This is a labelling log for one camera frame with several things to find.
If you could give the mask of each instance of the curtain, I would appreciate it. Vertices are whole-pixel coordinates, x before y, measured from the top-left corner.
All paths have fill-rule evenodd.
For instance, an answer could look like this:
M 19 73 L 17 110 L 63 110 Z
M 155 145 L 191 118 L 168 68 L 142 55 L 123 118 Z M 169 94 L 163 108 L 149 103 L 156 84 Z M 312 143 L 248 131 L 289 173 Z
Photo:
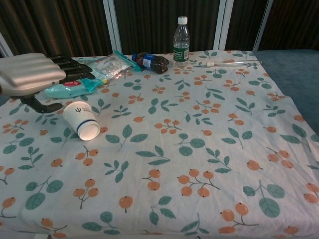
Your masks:
M 115 0 L 124 54 L 170 53 L 179 16 L 188 17 L 190 50 L 213 48 L 219 0 Z
M 112 53 L 102 0 L 0 0 L 0 32 L 14 55 Z
M 235 0 L 225 50 L 252 50 L 267 0 Z
M 319 1 L 274 0 L 259 50 L 319 50 Z

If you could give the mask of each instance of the white paper cup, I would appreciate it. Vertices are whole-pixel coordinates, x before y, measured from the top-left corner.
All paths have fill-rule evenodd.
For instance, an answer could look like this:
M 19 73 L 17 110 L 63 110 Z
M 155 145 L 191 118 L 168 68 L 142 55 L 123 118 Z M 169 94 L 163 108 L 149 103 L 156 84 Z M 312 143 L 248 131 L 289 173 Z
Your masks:
M 100 133 L 100 126 L 91 111 L 91 106 L 83 101 L 69 104 L 63 113 L 64 119 L 70 124 L 82 140 L 94 139 Z

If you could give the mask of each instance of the brown soda bottle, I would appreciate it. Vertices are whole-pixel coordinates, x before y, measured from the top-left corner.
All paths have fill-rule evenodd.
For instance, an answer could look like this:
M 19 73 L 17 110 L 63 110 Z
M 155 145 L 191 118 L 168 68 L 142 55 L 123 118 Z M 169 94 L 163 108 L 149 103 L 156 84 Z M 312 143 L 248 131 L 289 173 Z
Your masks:
M 135 61 L 140 67 L 162 74 L 168 71 L 167 65 L 169 60 L 163 56 L 155 56 L 142 52 L 140 54 L 133 54 L 132 60 Z

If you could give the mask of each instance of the robotic hand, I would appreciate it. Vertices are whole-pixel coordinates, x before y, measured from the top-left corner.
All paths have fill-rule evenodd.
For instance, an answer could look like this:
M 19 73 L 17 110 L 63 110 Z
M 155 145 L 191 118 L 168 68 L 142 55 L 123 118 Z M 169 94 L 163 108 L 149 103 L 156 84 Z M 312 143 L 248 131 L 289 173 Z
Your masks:
M 42 105 L 35 93 L 56 84 L 82 78 L 95 79 L 92 69 L 65 56 L 29 53 L 0 59 L 0 94 L 20 99 L 38 113 L 50 113 L 62 104 Z

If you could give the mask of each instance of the water bottle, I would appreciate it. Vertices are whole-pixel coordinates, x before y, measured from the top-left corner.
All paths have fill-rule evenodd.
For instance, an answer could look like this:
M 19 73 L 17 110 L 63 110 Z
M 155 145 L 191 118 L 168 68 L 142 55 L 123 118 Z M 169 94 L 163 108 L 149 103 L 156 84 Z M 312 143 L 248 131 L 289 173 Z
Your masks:
M 187 17 L 178 18 L 178 26 L 174 35 L 174 65 L 186 66 L 189 54 L 189 31 L 187 28 Z

